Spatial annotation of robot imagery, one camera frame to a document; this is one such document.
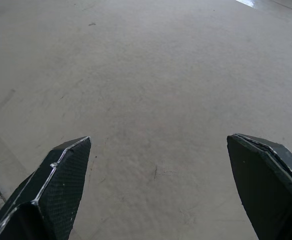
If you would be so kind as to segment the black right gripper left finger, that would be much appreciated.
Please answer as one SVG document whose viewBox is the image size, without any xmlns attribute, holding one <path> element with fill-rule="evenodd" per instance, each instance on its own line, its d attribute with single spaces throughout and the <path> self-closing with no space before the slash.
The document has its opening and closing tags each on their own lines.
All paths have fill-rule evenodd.
<svg viewBox="0 0 292 240">
<path fill-rule="evenodd" d="M 0 240 L 67 240 L 82 199 L 91 150 L 84 136 L 48 152 L 0 209 Z"/>
</svg>

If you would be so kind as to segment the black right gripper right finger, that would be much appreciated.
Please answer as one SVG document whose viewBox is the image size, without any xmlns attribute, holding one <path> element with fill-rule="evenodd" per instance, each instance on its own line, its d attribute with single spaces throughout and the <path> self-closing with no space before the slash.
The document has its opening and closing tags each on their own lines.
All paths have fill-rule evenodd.
<svg viewBox="0 0 292 240">
<path fill-rule="evenodd" d="M 244 134 L 227 137 L 238 195 L 260 240 L 292 240 L 292 153 Z"/>
</svg>

